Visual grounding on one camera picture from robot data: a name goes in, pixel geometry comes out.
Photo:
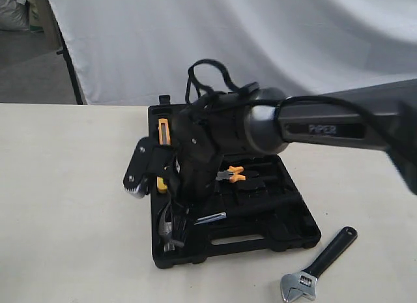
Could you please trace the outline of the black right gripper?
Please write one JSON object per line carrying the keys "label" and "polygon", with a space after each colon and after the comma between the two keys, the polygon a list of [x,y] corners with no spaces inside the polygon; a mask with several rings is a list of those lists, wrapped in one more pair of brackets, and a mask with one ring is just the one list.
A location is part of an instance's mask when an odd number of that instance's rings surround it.
{"label": "black right gripper", "polygon": [[184,246],[191,218],[190,207],[201,207],[214,193],[223,155],[198,160],[190,154],[175,152],[165,162],[171,196],[171,240]]}

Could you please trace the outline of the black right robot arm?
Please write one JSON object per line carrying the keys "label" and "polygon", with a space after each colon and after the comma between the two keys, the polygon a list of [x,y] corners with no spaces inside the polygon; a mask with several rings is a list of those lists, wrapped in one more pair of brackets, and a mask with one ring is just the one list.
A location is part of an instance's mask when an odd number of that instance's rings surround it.
{"label": "black right robot arm", "polygon": [[179,187],[172,237],[186,242],[187,211],[214,191],[230,154],[279,154],[292,143],[382,151],[416,191],[416,80],[291,96],[276,87],[205,94],[170,120]]}

